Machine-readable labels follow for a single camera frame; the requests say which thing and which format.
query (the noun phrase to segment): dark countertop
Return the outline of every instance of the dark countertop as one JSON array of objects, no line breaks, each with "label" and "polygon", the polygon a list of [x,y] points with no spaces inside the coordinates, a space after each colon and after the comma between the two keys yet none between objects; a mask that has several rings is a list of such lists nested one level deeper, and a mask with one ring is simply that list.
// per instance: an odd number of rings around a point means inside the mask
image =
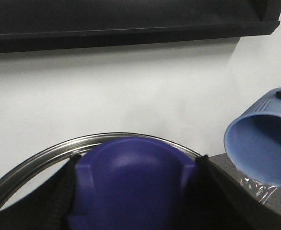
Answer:
[{"label": "dark countertop", "polygon": [[[210,160],[238,181],[237,170],[226,154],[210,157]],[[281,188],[278,188],[278,190],[272,194],[265,205],[281,214]]]}]

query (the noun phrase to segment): dark blue lid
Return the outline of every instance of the dark blue lid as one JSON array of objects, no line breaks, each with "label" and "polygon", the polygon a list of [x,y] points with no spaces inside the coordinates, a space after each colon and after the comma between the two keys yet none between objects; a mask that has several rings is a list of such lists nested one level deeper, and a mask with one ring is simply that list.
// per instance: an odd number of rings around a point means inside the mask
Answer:
[{"label": "dark blue lid", "polygon": [[151,138],[105,142],[76,165],[72,230],[164,230],[182,203],[195,162]]}]

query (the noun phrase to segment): light blue bowl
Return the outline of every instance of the light blue bowl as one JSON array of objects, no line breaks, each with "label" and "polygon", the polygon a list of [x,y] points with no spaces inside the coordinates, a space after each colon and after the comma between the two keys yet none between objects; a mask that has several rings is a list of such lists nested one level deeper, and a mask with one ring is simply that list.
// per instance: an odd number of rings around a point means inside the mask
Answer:
[{"label": "light blue bowl", "polygon": [[226,153],[235,166],[263,184],[281,186],[281,99],[271,90],[225,132]]}]

